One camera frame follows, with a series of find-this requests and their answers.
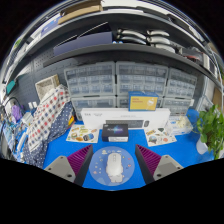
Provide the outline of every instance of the white box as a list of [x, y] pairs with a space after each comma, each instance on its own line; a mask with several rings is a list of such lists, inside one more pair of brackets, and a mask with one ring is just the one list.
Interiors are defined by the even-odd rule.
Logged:
[[48, 91], [50, 91], [53, 88], [56, 88], [59, 85], [60, 85], [60, 83], [59, 83], [57, 74], [50, 76], [46, 79], [42, 79], [39, 82], [35, 83], [37, 95], [38, 95], [40, 101], [43, 99], [43, 97], [45, 96], [45, 94]]
[[83, 108], [82, 119], [86, 128], [102, 129], [103, 124], [128, 124], [130, 129], [164, 128], [169, 120], [168, 108], [155, 111], [128, 111], [128, 108]]
[[[178, 125], [180, 118], [183, 119], [181, 122], [182, 125], [180, 124], [181, 126]], [[193, 129], [193, 126], [187, 116], [170, 116], [169, 122], [173, 128], [172, 135], [189, 134]]]

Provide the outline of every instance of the green plant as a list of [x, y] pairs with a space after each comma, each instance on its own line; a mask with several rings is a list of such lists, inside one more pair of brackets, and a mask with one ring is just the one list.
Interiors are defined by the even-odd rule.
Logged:
[[209, 152], [213, 151], [214, 160], [219, 158], [224, 145], [224, 116], [217, 108], [213, 105], [207, 112], [200, 111], [196, 123], [201, 142], [206, 143]]

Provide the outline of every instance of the label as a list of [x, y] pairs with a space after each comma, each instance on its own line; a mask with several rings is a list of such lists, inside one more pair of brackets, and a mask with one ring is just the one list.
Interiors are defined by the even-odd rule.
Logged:
[[130, 110], [155, 110], [157, 97], [131, 96]]
[[128, 137], [108, 137], [109, 142], [127, 142]]

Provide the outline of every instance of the potted plant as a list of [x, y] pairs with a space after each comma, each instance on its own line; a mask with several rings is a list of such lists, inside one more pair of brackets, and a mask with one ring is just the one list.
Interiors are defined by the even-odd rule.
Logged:
[[213, 151], [214, 160], [219, 159], [219, 153], [224, 145], [224, 116], [218, 105], [213, 105], [209, 111], [200, 111], [196, 127], [200, 138], [197, 150], [200, 154]]

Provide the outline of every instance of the round mouse pad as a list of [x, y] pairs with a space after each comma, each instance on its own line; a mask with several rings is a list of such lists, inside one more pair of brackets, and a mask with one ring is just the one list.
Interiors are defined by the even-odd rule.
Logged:
[[[108, 176], [106, 173], [108, 156], [111, 153], [121, 155], [121, 165], [123, 172], [116, 176]], [[89, 171], [93, 179], [106, 186], [117, 186], [127, 182], [134, 173], [135, 164], [132, 156], [125, 149], [108, 146], [102, 148], [93, 154], [89, 165]]]

